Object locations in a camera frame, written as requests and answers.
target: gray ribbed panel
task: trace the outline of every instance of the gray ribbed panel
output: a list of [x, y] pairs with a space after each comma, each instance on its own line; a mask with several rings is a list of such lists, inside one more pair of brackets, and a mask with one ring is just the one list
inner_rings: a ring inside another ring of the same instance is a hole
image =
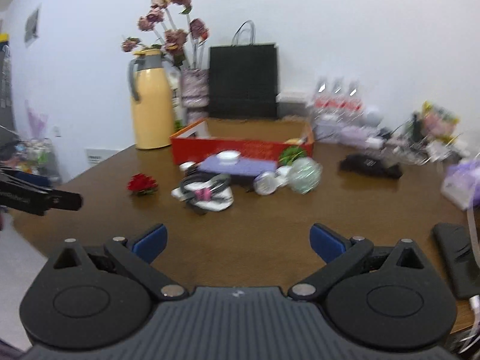
[[36, 346], [25, 360], [452, 360], [435, 347], [389, 354], [340, 337], [314, 304], [286, 299], [276, 287], [200, 287], [163, 303], [145, 327], [106, 349], [55, 352]]

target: purple tissue pack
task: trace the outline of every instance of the purple tissue pack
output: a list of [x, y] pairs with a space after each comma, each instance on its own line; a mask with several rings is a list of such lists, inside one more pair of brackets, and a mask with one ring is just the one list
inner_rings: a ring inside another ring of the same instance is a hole
[[274, 172], [277, 169], [277, 162], [267, 160], [255, 160], [252, 158], [238, 159], [234, 164], [222, 164], [216, 155], [207, 157], [198, 166], [198, 170], [206, 173], [224, 173], [232, 176], [246, 176], [255, 178], [263, 172]]

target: vase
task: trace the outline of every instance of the vase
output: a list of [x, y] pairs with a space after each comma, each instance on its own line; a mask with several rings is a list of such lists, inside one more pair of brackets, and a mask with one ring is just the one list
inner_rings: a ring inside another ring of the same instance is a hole
[[208, 116], [208, 70], [188, 69], [182, 72], [181, 96], [187, 110], [187, 121], [193, 123]]
[[130, 104], [137, 149], [170, 145], [175, 131], [172, 91], [158, 49], [134, 53], [129, 65]]

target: yellow thermos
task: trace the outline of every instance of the yellow thermos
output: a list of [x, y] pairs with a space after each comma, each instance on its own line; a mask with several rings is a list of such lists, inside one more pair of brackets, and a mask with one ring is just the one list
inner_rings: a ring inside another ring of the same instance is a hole
[[174, 133], [172, 91], [162, 67], [160, 50], [134, 53], [128, 75], [131, 116], [137, 149], [156, 149], [170, 145]]

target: thermos handle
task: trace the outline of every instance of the thermos handle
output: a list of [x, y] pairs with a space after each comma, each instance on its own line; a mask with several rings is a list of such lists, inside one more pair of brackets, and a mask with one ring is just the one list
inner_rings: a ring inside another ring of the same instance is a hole
[[140, 101], [140, 96], [138, 95], [137, 86], [135, 83], [135, 65], [139, 63], [138, 59], [132, 59], [128, 65], [128, 83], [130, 84], [130, 93], [135, 101]]

